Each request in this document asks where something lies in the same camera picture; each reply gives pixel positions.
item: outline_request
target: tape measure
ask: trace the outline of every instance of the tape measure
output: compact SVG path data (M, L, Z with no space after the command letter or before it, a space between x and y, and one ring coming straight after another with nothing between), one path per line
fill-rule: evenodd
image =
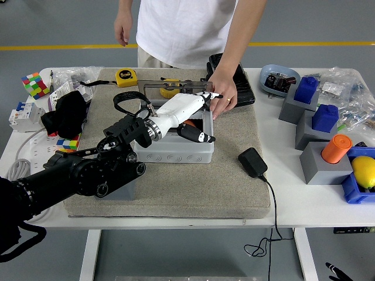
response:
M170 81L170 82L180 82L178 79L165 79L161 78L163 81ZM169 86L178 86L179 83L168 83ZM164 88L160 88L160 95L162 95L165 98L173 98L176 94L180 92L180 89L172 89L172 90L167 90Z
M119 88L136 86L138 83L137 75L131 68L123 68L116 72L116 83Z

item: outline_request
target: blue container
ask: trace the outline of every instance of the blue container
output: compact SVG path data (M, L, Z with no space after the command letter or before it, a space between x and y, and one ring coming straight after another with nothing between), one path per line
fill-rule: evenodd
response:
M347 156L350 162L353 161L355 157L358 156L368 156L375 158L375 148L361 148L354 146L348 152ZM342 187L344 189L344 197L346 202L349 204L360 204L362 202L375 202L375 192L361 192L358 188L356 178L354 173L348 175L346 179L342 182Z
M334 105L321 104L312 117L312 129L329 133L339 120L339 109Z
M314 77L303 77L295 92L294 100L310 104L318 85L319 81Z

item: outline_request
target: white cable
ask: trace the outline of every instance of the white cable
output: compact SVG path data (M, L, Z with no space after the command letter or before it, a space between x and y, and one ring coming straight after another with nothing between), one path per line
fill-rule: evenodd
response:
M30 161L27 159L18 159L19 153L21 152L22 148L24 147L27 142L29 142L34 136L39 134L42 131L45 131L46 128L42 128L35 133L33 133L30 137L28 137L19 147L16 153L15 162L12 164L12 166L9 168L7 179L17 180L21 177L26 177L30 175Z

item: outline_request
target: white t-shirt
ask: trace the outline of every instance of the white t-shirt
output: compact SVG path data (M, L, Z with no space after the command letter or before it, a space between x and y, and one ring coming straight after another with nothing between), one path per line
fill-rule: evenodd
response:
M142 0L137 43L151 56L178 68L206 68L222 53L236 0Z

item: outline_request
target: black cloth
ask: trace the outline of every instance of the black cloth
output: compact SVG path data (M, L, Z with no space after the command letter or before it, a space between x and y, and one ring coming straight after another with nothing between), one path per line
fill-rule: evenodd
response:
M82 132L86 118L86 102L79 91L73 91L57 100L56 110L45 113L42 122L47 134L57 133L65 139L73 139Z

